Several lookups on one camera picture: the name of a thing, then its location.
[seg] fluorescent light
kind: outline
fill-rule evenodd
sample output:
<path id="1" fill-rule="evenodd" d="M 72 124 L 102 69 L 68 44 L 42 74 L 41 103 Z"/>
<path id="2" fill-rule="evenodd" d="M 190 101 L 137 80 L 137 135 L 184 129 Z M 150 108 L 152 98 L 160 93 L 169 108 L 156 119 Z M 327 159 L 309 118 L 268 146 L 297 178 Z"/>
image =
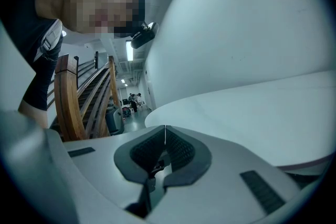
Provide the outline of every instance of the fluorescent light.
<path id="1" fill-rule="evenodd" d="M 127 52 L 127 60 L 133 61 L 133 48 L 131 47 L 130 41 L 126 41 L 126 52 Z"/>

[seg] wooden newel post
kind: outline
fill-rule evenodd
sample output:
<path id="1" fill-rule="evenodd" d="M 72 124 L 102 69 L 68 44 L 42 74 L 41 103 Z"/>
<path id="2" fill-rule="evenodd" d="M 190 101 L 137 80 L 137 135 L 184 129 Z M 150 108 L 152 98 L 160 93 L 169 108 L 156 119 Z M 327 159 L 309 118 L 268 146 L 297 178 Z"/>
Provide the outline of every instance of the wooden newel post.
<path id="1" fill-rule="evenodd" d="M 87 139 L 77 98 L 77 60 L 63 55 L 55 69 L 55 103 L 65 141 Z"/>
<path id="2" fill-rule="evenodd" d="M 115 75 L 116 70 L 114 69 L 114 58 L 113 56 L 109 56 L 109 67 L 110 67 L 110 75 L 111 75 L 111 91 L 112 91 L 112 97 L 113 102 L 115 106 L 118 106 L 120 108 L 120 103 L 118 100 L 118 94 L 117 94 L 117 85 L 115 84 Z"/>

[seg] ceiling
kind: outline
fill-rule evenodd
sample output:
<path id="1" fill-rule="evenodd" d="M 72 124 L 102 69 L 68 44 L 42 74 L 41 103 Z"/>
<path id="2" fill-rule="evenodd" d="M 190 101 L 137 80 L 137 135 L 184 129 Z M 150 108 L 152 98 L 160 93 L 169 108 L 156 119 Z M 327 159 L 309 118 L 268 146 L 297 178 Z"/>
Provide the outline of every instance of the ceiling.
<path id="1" fill-rule="evenodd" d="M 146 11 L 145 21 L 151 23 L 155 21 L 156 14 L 160 8 L 161 0 L 150 0 L 149 10 Z M 72 32 L 66 28 L 67 36 L 63 42 L 67 44 L 89 45 L 94 51 L 107 52 L 112 55 L 116 62 L 118 71 L 117 87 L 122 88 L 124 85 L 121 79 L 125 79 L 128 86 L 136 86 L 139 83 L 139 78 L 145 62 L 146 45 L 133 51 L 133 61 L 127 61 L 127 53 L 125 41 L 130 38 L 113 39 L 113 35 L 97 38 L 93 34 L 79 34 Z"/>

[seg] black t-shirt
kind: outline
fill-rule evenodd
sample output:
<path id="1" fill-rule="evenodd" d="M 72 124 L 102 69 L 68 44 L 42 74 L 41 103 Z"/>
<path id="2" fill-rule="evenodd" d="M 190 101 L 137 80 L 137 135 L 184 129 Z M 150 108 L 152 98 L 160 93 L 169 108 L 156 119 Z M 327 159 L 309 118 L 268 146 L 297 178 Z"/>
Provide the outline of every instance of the black t-shirt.
<path id="1" fill-rule="evenodd" d="M 30 105 L 47 110 L 47 91 L 54 73 L 63 37 L 57 46 L 34 61 L 44 33 L 54 19 L 38 17 L 35 0 L 1 0 L 1 20 L 10 38 L 22 56 L 36 72 L 24 100 Z"/>

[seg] floor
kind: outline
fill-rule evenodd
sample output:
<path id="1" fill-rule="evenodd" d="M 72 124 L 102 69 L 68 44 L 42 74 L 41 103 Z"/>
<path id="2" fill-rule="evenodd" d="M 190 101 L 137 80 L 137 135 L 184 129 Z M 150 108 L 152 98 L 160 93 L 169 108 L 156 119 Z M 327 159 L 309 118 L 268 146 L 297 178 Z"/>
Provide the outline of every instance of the floor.
<path id="1" fill-rule="evenodd" d="M 125 130 L 124 133 L 134 132 L 146 128 L 145 119 L 151 113 L 150 109 L 138 110 L 137 112 L 132 112 L 132 115 L 124 121 Z"/>

